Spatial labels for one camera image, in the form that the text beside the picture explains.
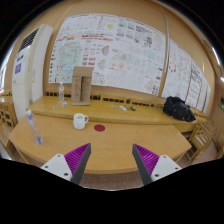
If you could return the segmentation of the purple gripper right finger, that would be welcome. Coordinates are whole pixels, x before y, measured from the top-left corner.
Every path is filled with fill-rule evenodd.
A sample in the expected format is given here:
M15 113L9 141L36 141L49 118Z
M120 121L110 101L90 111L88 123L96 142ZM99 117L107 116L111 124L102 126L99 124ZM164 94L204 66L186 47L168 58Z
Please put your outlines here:
M132 154L143 185L148 185L181 170L181 167L168 155L158 156L154 152L137 144L133 145Z

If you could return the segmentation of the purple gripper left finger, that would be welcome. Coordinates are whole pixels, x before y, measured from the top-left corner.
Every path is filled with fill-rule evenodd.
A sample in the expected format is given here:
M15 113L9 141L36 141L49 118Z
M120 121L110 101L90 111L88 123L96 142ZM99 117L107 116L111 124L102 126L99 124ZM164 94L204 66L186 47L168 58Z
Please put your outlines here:
M82 145L66 155L56 154L42 169L79 185L91 154L91 144Z

